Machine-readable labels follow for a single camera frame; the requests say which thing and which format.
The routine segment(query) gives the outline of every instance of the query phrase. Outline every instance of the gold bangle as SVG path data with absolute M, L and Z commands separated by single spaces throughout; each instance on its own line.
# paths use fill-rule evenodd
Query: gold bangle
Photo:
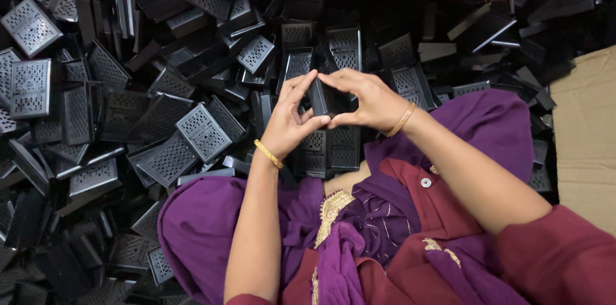
M 276 167 L 278 167 L 278 169 L 282 169 L 282 167 L 284 167 L 282 162 L 279 161 L 274 155 L 272 155 L 272 153 L 269 150 L 267 150 L 266 147 L 263 146 L 263 144 L 261 144 L 261 142 L 258 139 L 254 140 L 254 144 L 257 145 L 259 150 L 261 150 L 266 155 L 266 157 L 269 158 Z
M 400 122 L 398 122 L 398 124 L 396 125 L 396 127 L 394 127 L 391 131 L 389 131 L 389 133 L 387 133 L 388 137 L 391 136 L 395 136 L 396 133 L 401 130 L 401 128 L 404 126 L 404 124 L 406 123 L 406 120 L 408 120 L 408 118 L 411 117 L 411 114 L 415 111 L 415 107 L 417 106 L 417 104 L 415 103 L 411 103 L 406 112 L 404 113 L 404 115 L 402 115 L 402 118 L 400 119 Z

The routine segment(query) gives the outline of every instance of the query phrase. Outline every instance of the woman's right hand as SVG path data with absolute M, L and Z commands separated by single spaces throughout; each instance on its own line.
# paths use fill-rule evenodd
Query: woman's right hand
M 359 108 L 354 113 L 336 115 L 328 124 L 360 124 L 380 131 L 391 131 L 406 112 L 409 103 L 392 91 L 378 76 L 344 68 L 330 75 L 319 73 L 319 79 L 340 91 L 357 96 Z

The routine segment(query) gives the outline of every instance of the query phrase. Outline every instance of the maroon kurta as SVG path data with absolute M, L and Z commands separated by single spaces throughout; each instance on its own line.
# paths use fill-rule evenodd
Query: maroon kurta
M 420 216 L 422 232 L 404 241 L 385 273 L 373 259 L 356 258 L 367 304 L 463 304 L 426 258 L 423 238 L 446 245 L 449 239 L 481 233 L 473 218 L 439 176 L 395 159 L 380 165 L 406 185 Z M 420 186 L 428 177 L 432 185 Z M 510 225 L 498 236 L 501 278 L 539 304 L 614 304 L 616 238 L 563 206 L 534 222 Z M 300 269 L 285 288 L 282 304 L 310 304 L 312 273 L 318 254 L 306 250 Z M 242 295 L 227 304 L 261 305 L 263 299 Z

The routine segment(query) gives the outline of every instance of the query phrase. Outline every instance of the maroon sleeve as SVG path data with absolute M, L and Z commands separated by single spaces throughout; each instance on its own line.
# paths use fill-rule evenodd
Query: maroon sleeve
M 562 205 L 498 236 L 504 279 L 541 305 L 614 304 L 616 238 Z
M 252 294 L 236 295 L 226 305 L 272 305 L 271 302 Z

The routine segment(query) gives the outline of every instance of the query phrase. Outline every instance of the cardboard box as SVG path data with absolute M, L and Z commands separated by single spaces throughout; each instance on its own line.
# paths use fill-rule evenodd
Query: cardboard box
M 550 87 L 560 203 L 616 235 L 616 46 Z

